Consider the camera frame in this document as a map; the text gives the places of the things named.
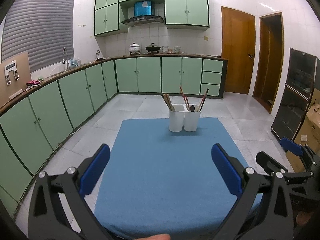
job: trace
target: wooden countertop edge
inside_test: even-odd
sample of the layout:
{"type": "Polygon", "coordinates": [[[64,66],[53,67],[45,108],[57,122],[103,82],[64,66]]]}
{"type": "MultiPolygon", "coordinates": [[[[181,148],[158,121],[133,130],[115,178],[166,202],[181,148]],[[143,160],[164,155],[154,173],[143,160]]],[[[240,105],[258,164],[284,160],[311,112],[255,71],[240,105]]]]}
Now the wooden countertop edge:
{"type": "Polygon", "coordinates": [[[205,58],[205,59],[215,59],[215,60],[220,60],[220,61],[225,61],[227,59],[225,58],[217,58],[214,56],[209,56],[209,55],[198,55],[198,54],[140,54],[140,55],[128,55],[128,56],[118,56],[118,57],[111,57],[111,58],[107,58],[105,60],[100,60],[100,61],[94,61],[94,62],[90,62],[87,64],[83,64],[80,67],[75,67],[75,68],[71,68],[65,72],[62,72],[58,75],[52,76],[52,77],[48,77],[45,78],[44,81],[41,83],[41,86],[37,86],[34,88],[31,88],[28,91],[24,91],[21,94],[19,94],[18,96],[16,96],[14,99],[10,100],[8,103],[6,103],[4,106],[0,107],[0,116],[3,115],[6,111],[8,111],[11,107],[13,107],[16,103],[20,102],[21,100],[23,100],[24,98],[26,98],[27,96],[29,96],[30,94],[32,94],[33,92],[36,92],[37,90],[39,90],[40,88],[55,82],[56,80],[63,78],[65,76],[68,76],[72,73],[81,71],[83,69],[92,67],[94,65],[100,64],[100,63],[104,63],[104,62],[108,62],[114,59],[124,59],[124,58],[135,58],[135,57],[195,57],[195,58],[205,58]]]}

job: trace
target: door frame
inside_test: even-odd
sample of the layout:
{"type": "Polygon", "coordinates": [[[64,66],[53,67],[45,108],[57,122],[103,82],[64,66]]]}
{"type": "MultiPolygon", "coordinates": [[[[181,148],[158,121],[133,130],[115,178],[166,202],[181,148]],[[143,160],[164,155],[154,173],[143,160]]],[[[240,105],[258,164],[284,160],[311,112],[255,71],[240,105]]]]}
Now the door frame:
{"type": "MultiPolygon", "coordinates": [[[[267,14],[267,15],[263,15],[260,17],[260,45],[259,45],[259,61],[258,61],[258,69],[257,69],[257,76],[258,76],[258,71],[259,71],[259,63],[260,63],[260,59],[261,59],[261,35],[262,35],[262,31],[261,31],[261,22],[262,19],[264,18],[268,18],[268,17],[272,17],[272,16],[276,16],[276,15],[280,15],[281,18],[281,28],[282,28],[282,57],[281,57],[281,65],[280,65],[280,74],[279,74],[279,78],[278,78],[278,82],[277,82],[277,86],[276,86],[276,93],[273,97],[273,102],[272,105],[270,107],[269,113],[271,113],[273,105],[275,103],[275,99],[276,99],[276,95],[278,93],[278,89],[279,89],[279,84],[280,84],[280,77],[281,77],[281,73],[282,73],[282,67],[283,67],[283,58],[284,58],[284,27],[283,27],[283,16],[282,16],[282,12],[276,12],[276,13],[271,13],[271,14],[267,14]]],[[[256,76],[256,81],[255,81],[255,85],[254,85],[254,89],[253,89],[253,93],[256,90],[256,86],[257,86],[257,76],[256,76]]]]}
{"type": "Polygon", "coordinates": [[[242,10],[234,9],[234,8],[227,7],[227,6],[221,6],[221,17],[222,17],[221,57],[223,57],[222,54],[223,54],[223,10],[224,10],[224,9],[230,9],[230,10],[233,10],[233,11],[242,12],[242,13],[245,13],[245,14],[248,14],[248,15],[254,17],[254,38],[255,38],[254,54],[253,54],[253,60],[252,60],[252,73],[251,73],[251,79],[250,79],[250,84],[249,84],[249,90],[248,90],[248,93],[246,94],[246,95],[249,95],[249,93],[250,93],[250,87],[251,87],[251,82],[252,82],[252,77],[253,77],[253,71],[254,71],[254,61],[255,61],[255,58],[256,58],[256,53],[255,53],[255,51],[256,51],[256,40],[257,40],[257,33],[256,33],[256,30],[257,30],[257,27],[256,27],[256,16],[253,15],[253,14],[250,14],[250,13],[248,13],[248,12],[242,11],[242,10]]]}

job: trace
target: faucet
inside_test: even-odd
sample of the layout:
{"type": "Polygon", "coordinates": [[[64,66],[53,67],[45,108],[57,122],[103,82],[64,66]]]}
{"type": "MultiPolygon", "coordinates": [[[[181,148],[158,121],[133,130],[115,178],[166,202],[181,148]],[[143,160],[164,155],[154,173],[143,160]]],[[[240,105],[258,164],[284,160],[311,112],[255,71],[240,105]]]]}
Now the faucet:
{"type": "Polygon", "coordinates": [[[64,48],[63,48],[63,59],[62,59],[62,64],[64,64],[64,63],[65,63],[65,61],[64,61],[64,51],[66,51],[66,56],[67,56],[67,69],[70,69],[70,65],[69,65],[69,61],[68,61],[68,52],[67,52],[67,48],[66,48],[66,47],[64,47],[64,48]]]}

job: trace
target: window blind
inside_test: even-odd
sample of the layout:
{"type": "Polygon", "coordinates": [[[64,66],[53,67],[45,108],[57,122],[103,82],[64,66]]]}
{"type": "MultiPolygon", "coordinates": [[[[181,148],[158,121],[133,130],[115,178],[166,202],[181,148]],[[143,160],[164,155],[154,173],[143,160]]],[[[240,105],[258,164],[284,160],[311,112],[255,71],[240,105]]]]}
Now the window blind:
{"type": "Polygon", "coordinates": [[[63,47],[74,57],[74,0],[16,0],[7,13],[2,61],[27,51],[30,71],[62,61],[63,47]]]}

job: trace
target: silver screw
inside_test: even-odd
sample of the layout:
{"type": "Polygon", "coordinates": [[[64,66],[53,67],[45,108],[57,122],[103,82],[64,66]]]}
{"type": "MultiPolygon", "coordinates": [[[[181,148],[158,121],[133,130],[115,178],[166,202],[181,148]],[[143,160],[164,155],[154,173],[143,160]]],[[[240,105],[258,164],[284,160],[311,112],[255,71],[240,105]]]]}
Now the silver screw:
{"type": "Polygon", "coordinates": [[[277,176],[277,178],[279,178],[279,179],[281,179],[281,178],[283,177],[282,173],[279,172],[279,171],[276,173],[276,176],[277,176]]]}
{"type": "Polygon", "coordinates": [[[248,174],[254,174],[254,169],[251,168],[251,167],[246,168],[245,171],[246,171],[248,174]]]}
{"type": "Polygon", "coordinates": [[[76,172],[76,168],[75,167],[69,167],[68,169],[67,169],[67,173],[68,174],[74,174],[76,172]]]}
{"type": "Polygon", "coordinates": [[[43,178],[45,176],[45,171],[39,172],[39,178],[43,178]]]}

